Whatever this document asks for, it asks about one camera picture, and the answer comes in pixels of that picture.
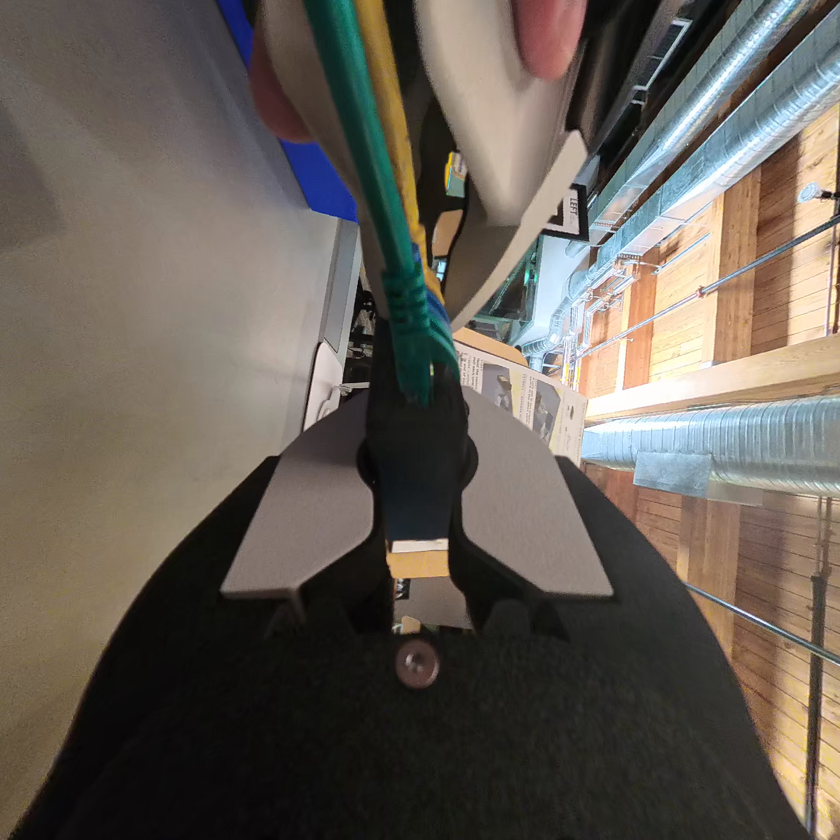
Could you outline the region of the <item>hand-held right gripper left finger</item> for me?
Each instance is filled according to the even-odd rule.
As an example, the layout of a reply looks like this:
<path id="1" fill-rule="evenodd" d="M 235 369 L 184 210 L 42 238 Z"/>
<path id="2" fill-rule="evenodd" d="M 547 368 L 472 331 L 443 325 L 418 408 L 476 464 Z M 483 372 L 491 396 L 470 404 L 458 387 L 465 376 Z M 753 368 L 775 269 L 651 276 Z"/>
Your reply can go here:
<path id="1" fill-rule="evenodd" d="M 299 602 L 306 583 L 371 535 L 374 497 L 357 466 L 367 405 L 357 395 L 281 453 L 221 595 Z"/>

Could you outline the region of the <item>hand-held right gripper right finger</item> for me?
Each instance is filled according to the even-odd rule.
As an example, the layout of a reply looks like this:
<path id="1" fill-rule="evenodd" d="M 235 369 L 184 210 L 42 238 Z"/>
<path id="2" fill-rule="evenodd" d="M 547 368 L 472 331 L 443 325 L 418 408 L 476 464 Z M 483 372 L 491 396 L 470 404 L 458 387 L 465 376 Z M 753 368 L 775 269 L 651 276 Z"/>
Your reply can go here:
<path id="1" fill-rule="evenodd" d="M 477 468 L 461 496 L 468 541 L 551 595 L 614 591 L 549 447 L 526 425 L 465 388 Z"/>

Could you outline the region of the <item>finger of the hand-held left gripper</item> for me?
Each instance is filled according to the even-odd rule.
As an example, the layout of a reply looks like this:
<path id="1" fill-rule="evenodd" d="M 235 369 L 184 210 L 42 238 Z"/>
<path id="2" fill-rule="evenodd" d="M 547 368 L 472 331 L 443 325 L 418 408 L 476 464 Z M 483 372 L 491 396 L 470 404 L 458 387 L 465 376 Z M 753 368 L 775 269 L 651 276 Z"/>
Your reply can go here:
<path id="1" fill-rule="evenodd" d="M 461 329 L 512 273 L 586 161 L 580 131 L 565 127 L 585 42 L 561 79 L 541 80 L 522 64 L 510 2 L 419 1 L 414 13 L 428 81 L 469 177 L 444 289 Z"/>
<path id="2" fill-rule="evenodd" d="M 379 316 L 387 319 L 382 285 L 385 261 L 302 1 L 259 3 L 255 106 L 267 129 L 278 139 L 299 144 L 317 142 L 349 189 L 358 207 L 365 275 Z"/>

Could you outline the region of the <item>black network switch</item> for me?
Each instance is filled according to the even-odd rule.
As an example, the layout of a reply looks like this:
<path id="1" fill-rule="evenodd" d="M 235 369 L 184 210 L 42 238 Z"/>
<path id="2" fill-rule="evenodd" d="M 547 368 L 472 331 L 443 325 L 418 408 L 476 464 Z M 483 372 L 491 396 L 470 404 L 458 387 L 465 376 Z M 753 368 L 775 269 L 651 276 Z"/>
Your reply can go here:
<path id="1" fill-rule="evenodd" d="M 376 322 L 361 463 L 389 553 L 444 550 L 460 494 L 477 465 L 459 376 L 432 367 L 427 405 L 398 385 L 392 330 Z"/>

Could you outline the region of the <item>blue plastic bin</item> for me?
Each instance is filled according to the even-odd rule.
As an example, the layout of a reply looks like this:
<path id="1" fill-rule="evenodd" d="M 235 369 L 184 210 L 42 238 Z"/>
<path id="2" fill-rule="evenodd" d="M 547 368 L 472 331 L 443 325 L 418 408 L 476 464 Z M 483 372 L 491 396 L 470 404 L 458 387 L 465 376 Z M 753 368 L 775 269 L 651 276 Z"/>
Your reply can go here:
<path id="1" fill-rule="evenodd" d="M 240 58 L 249 68 L 258 2 L 216 1 Z M 317 143 L 279 140 L 310 209 L 316 213 L 358 222 L 357 205 Z"/>

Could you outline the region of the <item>instruction sheet on wooden board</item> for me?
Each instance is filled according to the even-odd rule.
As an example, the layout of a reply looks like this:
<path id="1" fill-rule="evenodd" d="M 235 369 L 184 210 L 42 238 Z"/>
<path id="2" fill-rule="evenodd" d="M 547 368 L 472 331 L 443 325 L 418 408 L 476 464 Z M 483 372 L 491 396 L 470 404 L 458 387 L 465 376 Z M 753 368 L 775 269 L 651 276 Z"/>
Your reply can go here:
<path id="1" fill-rule="evenodd" d="M 522 354 L 481 333 L 455 332 L 461 382 L 468 398 L 470 416 L 488 405 L 497 406 L 529 430 L 552 456 L 581 465 L 581 449 L 587 398 L 560 380 L 530 369 Z M 480 536 L 490 536 L 491 526 L 501 526 L 503 549 L 513 560 L 545 560 L 550 571 L 560 567 L 559 551 L 565 548 L 570 527 L 561 523 L 560 504 L 543 489 L 547 481 L 513 432 L 485 435 L 489 442 L 476 442 L 479 464 L 467 488 L 467 500 L 485 505 L 467 508 L 467 525 L 479 526 Z"/>

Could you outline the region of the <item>white tablet stand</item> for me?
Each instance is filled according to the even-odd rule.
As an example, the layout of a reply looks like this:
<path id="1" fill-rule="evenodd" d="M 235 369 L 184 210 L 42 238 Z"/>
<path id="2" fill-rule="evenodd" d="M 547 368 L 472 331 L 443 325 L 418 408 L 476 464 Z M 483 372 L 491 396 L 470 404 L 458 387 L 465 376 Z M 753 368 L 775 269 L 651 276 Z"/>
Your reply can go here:
<path id="1" fill-rule="evenodd" d="M 315 423 L 334 413 L 343 398 L 369 387 L 369 379 L 361 383 L 344 383 L 343 362 L 329 342 L 321 341 L 314 355 L 301 431 L 306 432 Z"/>

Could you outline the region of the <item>silver ventilation duct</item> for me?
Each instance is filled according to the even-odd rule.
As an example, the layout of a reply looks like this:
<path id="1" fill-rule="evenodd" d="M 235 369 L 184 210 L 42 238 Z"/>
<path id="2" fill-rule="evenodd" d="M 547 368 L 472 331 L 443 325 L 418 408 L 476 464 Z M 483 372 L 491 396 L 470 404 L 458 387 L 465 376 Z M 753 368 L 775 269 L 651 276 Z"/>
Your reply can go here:
<path id="1" fill-rule="evenodd" d="M 714 406 L 599 423 L 582 460 L 639 487 L 760 505 L 760 492 L 839 498 L 839 397 Z"/>

